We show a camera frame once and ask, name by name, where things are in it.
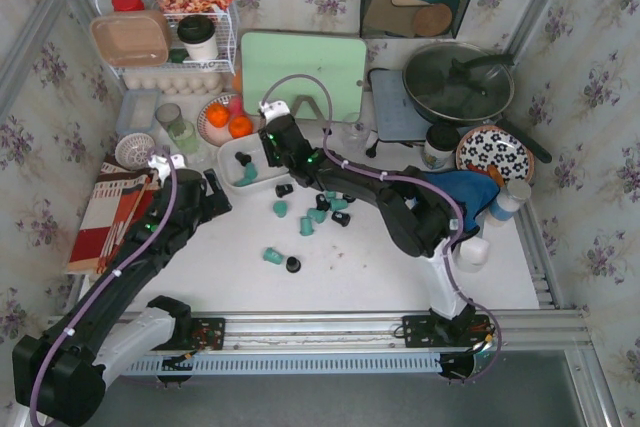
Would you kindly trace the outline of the white rectangular storage basket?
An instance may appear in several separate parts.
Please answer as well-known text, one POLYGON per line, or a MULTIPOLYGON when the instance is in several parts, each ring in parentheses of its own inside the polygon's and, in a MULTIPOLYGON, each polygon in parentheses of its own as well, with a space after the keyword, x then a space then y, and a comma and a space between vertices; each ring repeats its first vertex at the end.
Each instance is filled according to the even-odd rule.
POLYGON ((222 145, 217 152, 217 161, 221 179, 237 195, 256 194, 273 190, 280 184, 293 182, 285 168, 270 167, 268 165, 261 140, 257 134, 231 140, 222 145), (235 159, 236 152, 249 154, 257 169, 256 180, 244 187, 234 185, 236 181, 243 177, 244 173, 244 167, 235 159))

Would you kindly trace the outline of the clear drinking glass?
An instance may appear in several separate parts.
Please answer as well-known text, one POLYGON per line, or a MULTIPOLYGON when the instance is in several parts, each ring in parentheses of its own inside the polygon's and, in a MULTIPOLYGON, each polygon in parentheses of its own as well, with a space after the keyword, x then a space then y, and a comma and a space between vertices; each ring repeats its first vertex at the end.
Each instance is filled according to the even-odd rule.
POLYGON ((362 153, 369 139, 371 129, 359 113, 348 114, 341 123, 341 140, 348 152, 362 153))

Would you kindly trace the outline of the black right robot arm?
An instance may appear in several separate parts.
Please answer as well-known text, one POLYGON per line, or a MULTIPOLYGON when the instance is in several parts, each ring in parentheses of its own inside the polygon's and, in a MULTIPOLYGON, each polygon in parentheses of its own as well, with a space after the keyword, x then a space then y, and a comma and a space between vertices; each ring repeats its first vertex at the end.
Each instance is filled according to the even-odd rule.
POLYGON ((410 257, 426 259, 429 335, 454 347, 478 334, 480 306, 461 291, 452 271, 452 246, 463 233, 460 205, 415 167, 371 170, 325 146, 311 146, 283 101, 262 101, 259 112, 264 119, 259 137, 270 166, 286 168, 302 187, 336 191, 371 204, 395 246, 410 257))

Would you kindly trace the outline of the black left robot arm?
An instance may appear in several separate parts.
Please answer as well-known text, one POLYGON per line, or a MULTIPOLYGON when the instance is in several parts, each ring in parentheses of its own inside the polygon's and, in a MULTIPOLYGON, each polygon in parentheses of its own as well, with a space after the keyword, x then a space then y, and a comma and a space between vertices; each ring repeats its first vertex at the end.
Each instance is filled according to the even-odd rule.
POLYGON ((188 304, 160 295, 118 334, 113 327, 140 293, 184 248, 197 228, 230 212, 212 169, 179 169, 128 229, 116 256, 86 295, 40 337, 24 336, 12 352, 15 397, 67 426, 85 424, 106 390, 136 359, 157 347, 192 350, 196 325, 188 304))

